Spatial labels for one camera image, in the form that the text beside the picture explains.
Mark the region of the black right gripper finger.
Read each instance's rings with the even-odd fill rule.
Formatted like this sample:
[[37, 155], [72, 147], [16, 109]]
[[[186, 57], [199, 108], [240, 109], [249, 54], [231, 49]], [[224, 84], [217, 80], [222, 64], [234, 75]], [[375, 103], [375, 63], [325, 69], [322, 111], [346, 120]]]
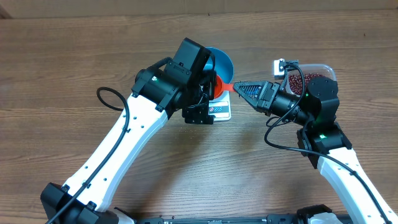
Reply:
[[255, 93], [254, 91], [249, 91], [246, 93], [240, 93], [239, 96], [244, 99], [257, 112], [266, 112], [266, 100], [263, 93]]
[[239, 95], [258, 95], [266, 85], [267, 81], [235, 82], [233, 90]]

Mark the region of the orange measuring scoop blue handle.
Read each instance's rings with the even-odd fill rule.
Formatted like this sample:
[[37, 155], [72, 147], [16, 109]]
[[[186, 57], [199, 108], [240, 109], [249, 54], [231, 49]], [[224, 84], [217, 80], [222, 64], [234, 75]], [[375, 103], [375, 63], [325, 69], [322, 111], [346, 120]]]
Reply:
[[219, 98], [225, 91], [234, 91], [233, 84], [225, 83], [219, 75], [216, 76], [214, 99]]

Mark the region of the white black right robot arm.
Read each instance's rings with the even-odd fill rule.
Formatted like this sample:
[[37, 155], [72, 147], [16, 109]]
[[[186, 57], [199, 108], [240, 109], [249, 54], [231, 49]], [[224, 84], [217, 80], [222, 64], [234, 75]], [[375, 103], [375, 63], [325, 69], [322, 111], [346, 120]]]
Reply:
[[327, 77], [310, 81], [301, 95], [279, 83], [236, 82], [234, 91], [256, 111], [301, 125], [296, 152], [333, 187], [353, 223], [397, 223], [397, 214], [363, 171], [351, 142], [335, 121], [338, 84]]

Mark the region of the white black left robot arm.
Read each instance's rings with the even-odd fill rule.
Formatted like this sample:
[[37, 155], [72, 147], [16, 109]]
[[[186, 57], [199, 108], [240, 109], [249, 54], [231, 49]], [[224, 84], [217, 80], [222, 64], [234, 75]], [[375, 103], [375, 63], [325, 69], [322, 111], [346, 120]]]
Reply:
[[183, 39], [174, 57], [142, 69], [131, 94], [99, 87], [119, 97], [121, 113], [91, 157], [62, 185], [49, 183], [40, 199], [49, 223], [135, 223], [127, 212], [110, 209], [124, 175], [148, 140], [178, 110], [189, 124], [213, 124], [216, 71], [210, 49]]

